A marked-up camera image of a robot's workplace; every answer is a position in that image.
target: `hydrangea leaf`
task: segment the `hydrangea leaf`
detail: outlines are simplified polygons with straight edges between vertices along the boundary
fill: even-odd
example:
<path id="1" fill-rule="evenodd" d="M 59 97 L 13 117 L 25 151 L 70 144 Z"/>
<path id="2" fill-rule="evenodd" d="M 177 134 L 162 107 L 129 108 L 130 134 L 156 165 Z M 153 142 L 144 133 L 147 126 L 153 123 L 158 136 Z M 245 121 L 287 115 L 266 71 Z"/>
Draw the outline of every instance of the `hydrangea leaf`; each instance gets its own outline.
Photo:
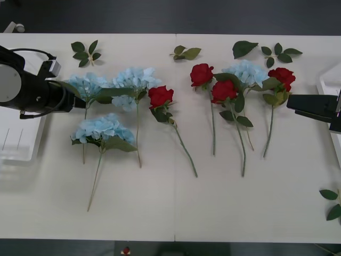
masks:
<path id="1" fill-rule="evenodd" d="M 132 146 L 129 142 L 121 139 L 119 136 L 112 136 L 105 142 L 105 149 L 119 149 L 124 152 L 137 151 L 137 148 Z"/>

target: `white tray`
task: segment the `white tray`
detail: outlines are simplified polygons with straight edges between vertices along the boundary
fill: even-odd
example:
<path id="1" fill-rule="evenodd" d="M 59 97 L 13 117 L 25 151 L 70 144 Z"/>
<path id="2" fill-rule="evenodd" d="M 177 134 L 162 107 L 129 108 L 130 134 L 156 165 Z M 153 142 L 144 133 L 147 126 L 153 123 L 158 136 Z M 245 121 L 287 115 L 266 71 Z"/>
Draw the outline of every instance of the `white tray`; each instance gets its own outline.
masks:
<path id="1" fill-rule="evenodd" d="M 38 74 L 46 57 L 35 52 L 18 52 L 25 58 L 25 71 Z M 46 117 L 19 119 L 19 111 L 0 107 L 0 159 L 6 165 L 26 165 L 37 156 Z"/>

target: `plant leaf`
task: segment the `plant leaf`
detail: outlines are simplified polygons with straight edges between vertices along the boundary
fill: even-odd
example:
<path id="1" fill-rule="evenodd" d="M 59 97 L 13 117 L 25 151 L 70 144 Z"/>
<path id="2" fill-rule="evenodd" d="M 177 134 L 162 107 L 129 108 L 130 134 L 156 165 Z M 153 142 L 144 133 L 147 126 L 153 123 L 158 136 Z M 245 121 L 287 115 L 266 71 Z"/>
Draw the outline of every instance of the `plant leaf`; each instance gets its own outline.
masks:
<path id="1" fill-rule="evenodd" d="M 81 42 L 74 42 L 71 44 L 71 47 L 72 47 L 74 52 L 84 52 L 85 51 L 84 44 L 82 44 Z"/>
<path id="2" fill-rule="evenodd" d="M 276 43 L 275 45 L 275 54 L 280 55 L 283 51 L 283 47 L 280 43 Z"/>
<path id="3" fill-rule="evenodd" d="M 240 92 L 238 94 L 238 97 L 236 98 L 236 101 L 234 102 L 234 110 L 237 113 L 240 113 L 244 109 L 244 105 L 245 105 L 245 99 L 244 99 L 243 94 Z"/>
<path id="4" fill-rule="evenodd" d="M 234 121 L 233 116 L 232 116 L 232 112 L 229 110 L 224 110 L 222 112 L 219 112 L 219 114 L 221 115 L 221 117 L 223 117 L 226 121 Z"/>
<path id="5" fill-rule="evenodd" d="M 303 52 L 300 52 L 299 50 L 294 49 L 294 48 L 287 48 L 286 50 L 284 50 L 283 53 L 299 55 L 299 54 L 302 54 Z"/>
<path id="6" fill-rule="evenodd" d="M 102 56 L 100 53 L 95 52 L 95 53 L 92 55 L 92 60 L 97 60 L 100 56 Z"/>
<path id="7" fill-rule="evenodd" d="M 272 94 L 263 94 L 263 99 L 266 103 L 275 106 L 278 103 L 278 99 Z"/>
<path id="8" fill-rule="evenodd" d="M 320 194 L 321 196 L 323 196 L 325 199 L 328 199 L 328 200 L 336 200 L 338 197 L 337 193 L 329 189 L 320 190 Z"/>
<path id="9" fill-rule="evenodd" d="M 238 116 L 237 122 L 245 127 L 254 127 L 251 121 L 246 116 Z"/>
<path id="10" fill-rule="evenodd" d="M 284 63 L 291 63 L 293 61 L 292 58 L 285 53 L 281 53 L 280 55 L 278 55 L 277 59 L 279 59 L 280 61 Z"/>
<path id="11" fill-rule="evenodd" d="M 98 40 L 94 41 L 90 47 L 89 47 L 89 54 L 92 55 L 92 53 L 95 51 L 96 46 L 97 46 Z"/>
<path id="12" fill-rule="evenodd" d="M 200 51 L 200 48 L 190 48 L 182 53 L 182 55 L 184 55 L 187 60 L 194 60 L 199 55 Z"/>
<path id="13" fill-rule="evenodd" d="M 176 55 L 180 55 L 180 54 L 183 52 L 183 50 L 185 50 L 185 49 L 186 49 L 185 46 L 178 45 L 178 46 L 174 49 L 174 53 L 175 53 Z"/>
<path id="14" fill-rule="evenodd" d="M 337 204 L 328 213 L 327 220 L 335 220 L 339 217 L 341 217 L 341 206 Z"/>
<path id="15" fill-rule="evenodd" d="M 119 136 L 112 136 L 105 142 L 105 149 L 119 149 L 124 152 L 137 151 L 137 148 L 132 146 L 128 141 L 121 139 Z"/>
<path id="16" fill-rule="evenodd" d="M 272 54 L 271 49 L 269 47 L 266 47 L 266 46 L 262 46 L 262 52 L 268 56 Z"/>
<path id="17" fill-rule="evenodd" d="M 258 43 L 251 43 L 249 41 L 238 41 L 234 44 L 232 51 L 235 59 L 240 58 L 248 54 Z"/>
<path id="18" fill-rule="evenodd" d="M 88 62 L 89 62 L 88 59 L 81 60 L 78 67 L 81 68 L 81 67 L 85 66 Z"/>
<path id="19" fill-rule="evenodd" d="M 271 68 L 274 65 L 274 63 L 275 63 L 275 60 L 273 57 L 268 58 L 266 61 L 267 68 Z"/>

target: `hydrangea flower head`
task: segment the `hydrangea flower head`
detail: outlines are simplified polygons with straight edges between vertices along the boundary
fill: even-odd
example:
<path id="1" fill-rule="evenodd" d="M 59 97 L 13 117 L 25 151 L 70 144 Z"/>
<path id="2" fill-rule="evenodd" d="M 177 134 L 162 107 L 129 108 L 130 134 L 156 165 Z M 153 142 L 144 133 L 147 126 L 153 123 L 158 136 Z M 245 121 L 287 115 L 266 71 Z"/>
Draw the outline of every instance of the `hydrangea flower head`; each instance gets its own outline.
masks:
<path id="1" fill-rule="evenodd" d="M 119 136 L 130 144 L 135 140 L 132 132 L 121 125 L 113 113 L 96 119 L 83 120 L 77 131 L 71 135 L 71 139 L 87 143 L 86 137 L 107 141 L 111 136 Z"/>
<path id="2" fill-rule="evenodd" d="M 236 75 L 243 86 L 249 86 L 256 83 L 263 88 L 262 81 L 269 78 L 265 70 L 248 60 L 242 60 L 240 63 L 232 65 L 230 68 L 222 69 L 222 72 Z"/>

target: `loose leaf cluster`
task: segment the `loose leaf cluster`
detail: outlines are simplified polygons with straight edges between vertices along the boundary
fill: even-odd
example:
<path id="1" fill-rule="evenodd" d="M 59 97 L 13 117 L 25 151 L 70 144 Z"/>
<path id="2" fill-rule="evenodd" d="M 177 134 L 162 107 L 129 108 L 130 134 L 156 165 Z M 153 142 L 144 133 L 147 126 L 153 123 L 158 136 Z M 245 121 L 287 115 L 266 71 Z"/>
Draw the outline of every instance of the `loose leaf cluster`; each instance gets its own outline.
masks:
<path id="1" fill-rule="evenodd" d="M 98 43 L 98 40 L 94 41 L 90 45 L 88 52 L 85 51 L 85 46 L 81 42 L 74 42 L 71 44 L 72 50 L 76 52 L 76 54 L 72 57 L 76 60 L 80 60 L 80 63 L 79 63 L 80 68 L 85 66 L 89 62 L 89 60 L 93 65 L 94 61 L 97 60 L 101 56 L 101 54 L 98 52 L 94 53 L 97 47 L 97 43 Z"/>
<path id="2" fill-rule="evenodd" d="M 173 59 L 174 60 L 194 60 L 200 53 L 200 48 L 189 48 L 187 51 L 184 52 L 186 47 L 179 45 L 174 49 Z"/>

